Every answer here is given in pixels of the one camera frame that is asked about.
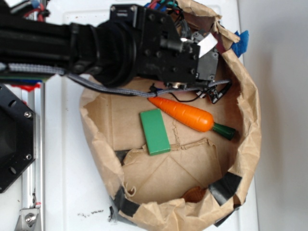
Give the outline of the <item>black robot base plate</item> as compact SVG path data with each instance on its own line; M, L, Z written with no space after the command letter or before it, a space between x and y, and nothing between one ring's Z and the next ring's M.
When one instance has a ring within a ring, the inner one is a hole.
M0 192L4 193L34 161L35 113L0 85Z

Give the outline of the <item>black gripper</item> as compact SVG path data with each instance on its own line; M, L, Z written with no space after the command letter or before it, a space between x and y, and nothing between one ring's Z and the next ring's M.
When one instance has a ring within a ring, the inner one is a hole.
M109 85L123 86L143 77L172 88L210 88L218 41L210 32L192 33L186 22L182 25L179 33L169 14L134 4L112 5L109 26L121 67Z

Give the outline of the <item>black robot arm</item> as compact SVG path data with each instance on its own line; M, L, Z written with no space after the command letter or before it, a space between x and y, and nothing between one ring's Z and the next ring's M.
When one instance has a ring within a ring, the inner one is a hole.
M214 74L202 59L187 23L182 32L169 13L140 5L113 5L98 25L55 25L29 20L50 13L32 0L0 3L0 77L3 83L33 84L54 74L89 74L116 88L135 77L167 86L210 88Z

